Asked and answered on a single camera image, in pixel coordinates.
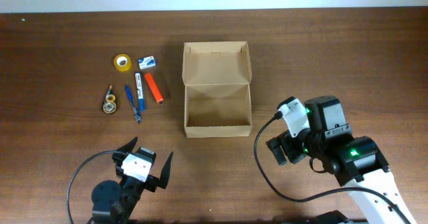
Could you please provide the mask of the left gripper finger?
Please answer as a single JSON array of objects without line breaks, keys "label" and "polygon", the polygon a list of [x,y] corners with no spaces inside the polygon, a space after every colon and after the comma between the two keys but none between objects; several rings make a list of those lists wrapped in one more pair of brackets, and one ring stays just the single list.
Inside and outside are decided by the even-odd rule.
[{"label": "left gripper finger", "polygon": [[117,149],[118,152],[128,153],[132,152],[136,143],[138,141],[137,137],[134,137],[129,143],[125,144],[124,146],[121,146]]},{"label": "left gripper finger", "polygon": [[169,183],[169,178],[171,175],[171,163],[173,159],[174,152],[171,152],[167,161],[165,162],[165,165],[160,173],[160,178],[158,180],[158,187],[162,189],[166,189]]}]

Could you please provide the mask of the white blue staples box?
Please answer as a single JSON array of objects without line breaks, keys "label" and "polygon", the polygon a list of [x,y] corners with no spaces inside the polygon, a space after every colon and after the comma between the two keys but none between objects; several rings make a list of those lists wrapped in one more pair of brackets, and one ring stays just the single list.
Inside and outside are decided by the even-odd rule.
[{"label": "white blue staples box", "polygon": [[137,59],[137,62],[141,70],[145,70],[156,66],[155,58],[152,55],[144,58],[139,58]]}]

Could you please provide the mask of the orange red stapler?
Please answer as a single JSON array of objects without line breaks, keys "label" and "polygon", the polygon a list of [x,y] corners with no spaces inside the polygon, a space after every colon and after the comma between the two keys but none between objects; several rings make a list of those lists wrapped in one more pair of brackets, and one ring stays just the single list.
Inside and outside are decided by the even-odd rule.
[{"label": "orange red stapler", "polygon": [[152,74],[151,73],[146,73],[146,74],[144,74],[144,78],[145,78],[145,80],[146,80],[146,82],[147,82],[147,84],[148,84],[148,86],[149,86],[149,88],[150,88],[150,90],[151,90],[151,92],[152,92],[152,94],[153,94],[156,102],[158,104],[160,104],[160,105],[163,105],[164,98],[163,98],[163,96],[162,96],[162,94],[161,94],[161,92],[160,92],[160,90],[159,90],[159,88],[158,88],[158,86],[157,86],[157,84],[156,84],[156,82],[155,82]]}]

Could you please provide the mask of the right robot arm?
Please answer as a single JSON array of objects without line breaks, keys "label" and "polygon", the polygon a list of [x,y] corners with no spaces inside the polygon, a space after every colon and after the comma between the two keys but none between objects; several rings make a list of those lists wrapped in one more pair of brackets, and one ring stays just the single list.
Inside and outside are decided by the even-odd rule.
[{"label": "right robot arm", "polygon": [[389,163],[375,141],[354,137],[335,96],[305,102],[291,96],[274,115],[288,129],[267,142],[279,165],[308,157],[320,160],[322,172],[334,175],[369,223],[414,223],[399,193]]}]

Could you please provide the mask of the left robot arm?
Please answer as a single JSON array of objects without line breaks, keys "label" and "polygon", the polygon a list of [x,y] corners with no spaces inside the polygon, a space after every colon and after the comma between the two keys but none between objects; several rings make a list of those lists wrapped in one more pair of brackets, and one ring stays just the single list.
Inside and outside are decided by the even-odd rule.
[{"label": "left robot arm", "polygon": [[102,181],[92,191],[92,223],[138,223],[131,219],[136,204],[144,191],[165,189],[171,175],[173,153],[170,153],[159,177],[150,174],[156,153],[140,147],[133,151],[138,139],[116,149],[112,155],[116,176],[120,182]]}]

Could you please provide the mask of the brown cardboard box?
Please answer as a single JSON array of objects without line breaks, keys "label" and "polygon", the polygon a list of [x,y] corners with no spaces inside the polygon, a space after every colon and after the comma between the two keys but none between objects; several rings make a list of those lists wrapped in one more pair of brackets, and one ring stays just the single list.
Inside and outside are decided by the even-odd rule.
[{"label": "brown cardboard box", "polygon": [[246,41],[187,42],[183,48],[187,138],[249,136],[253,128]]}]

